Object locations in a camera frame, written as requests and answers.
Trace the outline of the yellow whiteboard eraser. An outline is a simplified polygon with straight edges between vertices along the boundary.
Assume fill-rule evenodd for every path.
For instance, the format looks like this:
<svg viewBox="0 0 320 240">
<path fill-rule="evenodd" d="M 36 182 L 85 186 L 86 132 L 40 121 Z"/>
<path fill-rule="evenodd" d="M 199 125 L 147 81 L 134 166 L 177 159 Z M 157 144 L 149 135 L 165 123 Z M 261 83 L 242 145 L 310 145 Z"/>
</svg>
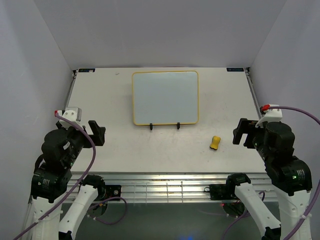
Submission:
<svg viewBox="0 0 320 240">
<path fill-rule="evenodd" d="M 215 151 L 218 150 L 220 142 L 221 142 L 221 137 L 214 135 L 212 137 L 212 141 L 209 145 L 209 148 Z"/>
</svg>

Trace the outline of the yellow framed whiteboard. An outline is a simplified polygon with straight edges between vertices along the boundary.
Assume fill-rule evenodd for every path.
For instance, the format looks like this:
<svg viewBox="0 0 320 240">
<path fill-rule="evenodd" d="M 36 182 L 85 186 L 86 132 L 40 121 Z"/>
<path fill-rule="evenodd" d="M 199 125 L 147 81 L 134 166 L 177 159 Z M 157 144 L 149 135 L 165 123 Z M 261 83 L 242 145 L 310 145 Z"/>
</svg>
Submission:
<svg viewBox="0 0 320 240">
<path fill-rule="evenodd" d="M 199 74 L 194 70 L 135 72 L 132 119 L 136 126 L 195 125 Z"/>
</svg>

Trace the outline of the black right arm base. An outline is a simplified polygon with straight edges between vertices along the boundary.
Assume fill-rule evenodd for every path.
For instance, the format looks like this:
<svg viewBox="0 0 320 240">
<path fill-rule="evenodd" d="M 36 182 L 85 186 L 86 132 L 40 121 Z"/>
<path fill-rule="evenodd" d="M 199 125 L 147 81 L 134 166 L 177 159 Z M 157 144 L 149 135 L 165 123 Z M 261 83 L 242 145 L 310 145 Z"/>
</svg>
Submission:
<svg viewBox="0 0 320 240">
<path fill-rule="evenodd" d="M 221 201 L 221 206 L 228 216 L 237 218 L 246 211 L 242 201 L 228 192 L 226 184 L 210 184 L 203 192 L 209 194 L 211 201 Z"/>
</svg>

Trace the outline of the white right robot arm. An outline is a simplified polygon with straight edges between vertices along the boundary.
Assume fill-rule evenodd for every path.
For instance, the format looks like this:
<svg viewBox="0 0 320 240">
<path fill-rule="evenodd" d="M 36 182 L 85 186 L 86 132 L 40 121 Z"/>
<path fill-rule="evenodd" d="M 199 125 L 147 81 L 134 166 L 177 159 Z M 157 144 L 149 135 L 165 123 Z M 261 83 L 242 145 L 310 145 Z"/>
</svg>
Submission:
<svg viewBox="0 0 320 240">
<path fill-rule="evenodd" d="M 310 219 L 305 212 L 310 206 L 312 176 L 308 165 L 294 156 L 295 135 L 285 123 L 242 118 L 233 130 L 233 144 L 244 134 L 244 146 L 255 149 L 277 196 L 280 219 L 277 219 L 258 196 L 245 173 L 234 173 L 226 180 L 226 194 L 240 199 L 257 225 L 263 240 L 310 240 Z"/>
</svg>

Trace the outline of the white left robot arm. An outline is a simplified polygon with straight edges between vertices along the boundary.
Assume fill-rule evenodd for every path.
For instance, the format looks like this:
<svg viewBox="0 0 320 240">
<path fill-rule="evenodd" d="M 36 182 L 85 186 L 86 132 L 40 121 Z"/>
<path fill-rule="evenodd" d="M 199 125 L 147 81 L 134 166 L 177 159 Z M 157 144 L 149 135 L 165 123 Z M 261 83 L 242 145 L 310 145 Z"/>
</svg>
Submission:
<svg viewBox="0 0 320 240">
<path fill-rule="evenodd" d="M 61 217 L 62 203 L 67 198 L 67 186 L 72 177 L 71 167 L 82 149 L 95 149 L 105 143 L 105 127 L 96 121 L 88 122 L 92 133 L 84 127 L 65 128 L 57 123 L 57 128 L 44 137 L 42 155 L 31 181 L 35 226 L 34 240 L 74 240 L 87 210 L 94 200 L 106 195 L 103 179 L 98 175 L 86 174 L 76 184 L 78 195 L 69 211 Z"/>
</svg>

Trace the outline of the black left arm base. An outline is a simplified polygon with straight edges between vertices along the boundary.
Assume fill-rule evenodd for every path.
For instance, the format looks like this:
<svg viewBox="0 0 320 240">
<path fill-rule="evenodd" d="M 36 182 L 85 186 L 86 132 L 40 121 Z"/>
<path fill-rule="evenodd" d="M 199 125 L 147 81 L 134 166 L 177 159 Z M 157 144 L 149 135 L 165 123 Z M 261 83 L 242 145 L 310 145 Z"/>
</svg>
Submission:
<svg viewBox="0 0 320 240">
<path fill-rule="evenodd" d="M 122 186 L 121 185 L 106 185 L 104 187 L 104 195 L 100 194 L 98 197 L 93 201 L 93 203 L 90 205 L 88 211 L 87 211 L 87 217 L 93 217 L 98 218 L 101 217 L 108 208 L 108 202 L 100 203 L 98 206 L 95 206 L 98 202 L 101 202 L 103 200 L 114 198 L 114 197 L 120 197 L 122 192 Z"/>
</svg>

